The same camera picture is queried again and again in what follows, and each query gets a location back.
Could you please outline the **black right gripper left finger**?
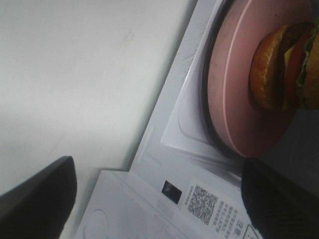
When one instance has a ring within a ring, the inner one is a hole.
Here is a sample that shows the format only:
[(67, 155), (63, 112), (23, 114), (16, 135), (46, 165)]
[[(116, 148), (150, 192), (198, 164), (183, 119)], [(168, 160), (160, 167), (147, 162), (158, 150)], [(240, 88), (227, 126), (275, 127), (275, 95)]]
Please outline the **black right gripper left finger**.
[(76, 170), (63, 156), (0, 197), (2, 239), (57, 239), (76, 199)]

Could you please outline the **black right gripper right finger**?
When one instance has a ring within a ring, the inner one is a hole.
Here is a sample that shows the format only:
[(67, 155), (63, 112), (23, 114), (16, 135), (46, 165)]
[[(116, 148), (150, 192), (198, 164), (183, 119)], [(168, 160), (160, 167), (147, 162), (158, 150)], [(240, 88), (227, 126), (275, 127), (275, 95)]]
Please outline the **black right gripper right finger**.
[(263, 238), (319, 237), (319, 198), (264, 162), (245, 161), (241, 197), (252, 226)]

